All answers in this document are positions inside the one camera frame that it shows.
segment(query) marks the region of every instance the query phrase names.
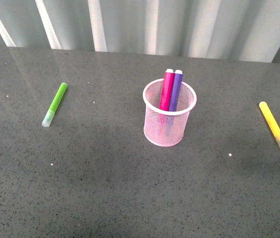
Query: mesh cup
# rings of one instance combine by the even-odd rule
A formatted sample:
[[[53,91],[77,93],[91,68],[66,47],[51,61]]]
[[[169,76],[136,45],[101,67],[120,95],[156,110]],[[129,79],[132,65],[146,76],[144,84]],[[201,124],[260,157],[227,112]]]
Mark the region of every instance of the mesh cup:
[[[149,83],[143,91],[146,104],[144,134],[153,144],[166,147],[182,140],[189,112],[196,105],[197,97],[195,91],[182,82],[176,112],[160,110],[163,80]]]

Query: table surface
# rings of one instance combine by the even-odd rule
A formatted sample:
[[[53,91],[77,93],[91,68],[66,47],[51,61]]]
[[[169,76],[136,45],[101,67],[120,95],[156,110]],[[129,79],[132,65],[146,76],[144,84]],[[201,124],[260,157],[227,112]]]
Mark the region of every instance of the table surface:
[[[183,140],[159,147],[142,92],[167,68],[197,104]],[[0,47],[0,237],[280,237],[261,101],[280,125],[280,64]]]

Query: magenta marker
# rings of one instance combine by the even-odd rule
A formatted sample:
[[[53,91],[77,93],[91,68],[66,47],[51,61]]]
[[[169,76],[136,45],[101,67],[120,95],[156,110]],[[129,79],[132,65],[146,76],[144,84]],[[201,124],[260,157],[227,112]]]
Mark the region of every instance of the magenta marker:
[[[168,68],[164,74],[162,95],[160,101],[160,109],[167,111],[169,105],[170,91],[173,85],[174,71]]]

